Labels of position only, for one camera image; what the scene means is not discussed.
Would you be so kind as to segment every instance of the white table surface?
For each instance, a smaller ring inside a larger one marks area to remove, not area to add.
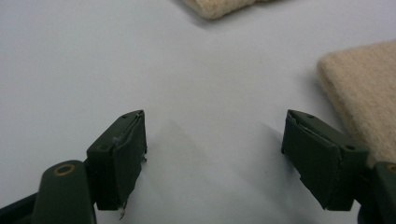
[[[342,124],[327,52],[396,37],[394,0],[284,0],[206,21],[180,0],[0,1],[0,207],[144,109],[148,163],[98,223],[356,223],[280,153],[288,108]]]

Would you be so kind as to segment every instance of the textured fabric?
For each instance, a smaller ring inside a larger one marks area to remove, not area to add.
[[[271,0],[183,0],[189,7],[207,19],[217,19],[241,7],[250,6],[255,2]]]
[[[351,136],[370,148],[369,166],[396,162],[396,40],[330,53],[318,76]]]

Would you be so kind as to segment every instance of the metal rivet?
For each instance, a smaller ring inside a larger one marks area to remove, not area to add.
[[[388,170],[396,174],[396,165],[395,164],[389,164],[388,165]]]
[[[53,173],[57,176],[68,175],[72,173],[75,168],[76,166],[73,164],[63,164],[61,166],[58,166]]]

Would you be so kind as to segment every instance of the dark green clamp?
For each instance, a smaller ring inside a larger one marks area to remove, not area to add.
[[[282,153],[323,209],[349,211],[357,200],[360,224],[396,223],[396,164],[366,167],[367,148],[294,110],[286,117]]]
[[[87,150],[41,178],[37,194],[0,209],[2,224],[94,224],[99,210],[125,208],[147,153],[143,110],[119,117]]]

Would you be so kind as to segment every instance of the beige fabric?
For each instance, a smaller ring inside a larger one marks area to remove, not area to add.
[[[330,53],[318,76],[368,164],[396,162],[396,40]]]
[[[223,15],[255,2],[271,0],[183,0],[189,7],[207,19],[218,19]]]

